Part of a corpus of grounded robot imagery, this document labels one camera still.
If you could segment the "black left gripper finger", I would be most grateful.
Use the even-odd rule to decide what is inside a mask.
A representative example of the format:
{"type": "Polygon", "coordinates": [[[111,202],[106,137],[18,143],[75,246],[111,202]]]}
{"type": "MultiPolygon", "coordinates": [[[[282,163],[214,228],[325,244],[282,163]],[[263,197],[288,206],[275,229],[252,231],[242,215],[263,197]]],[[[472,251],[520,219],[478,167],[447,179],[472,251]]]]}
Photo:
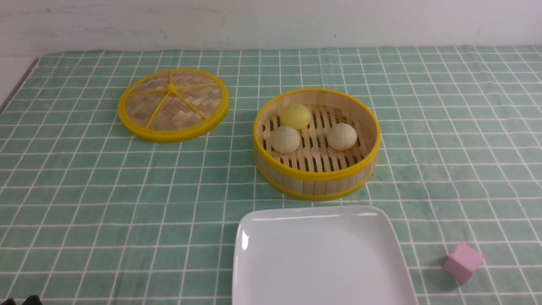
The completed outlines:
{"type": "MultiPolygon", "coordinates": [[[[17,305],[14,299],[6,299],[1,305],[17,305]]],[[[43,305],[38,295],[29,296],[22,305],[43,305]]]]}

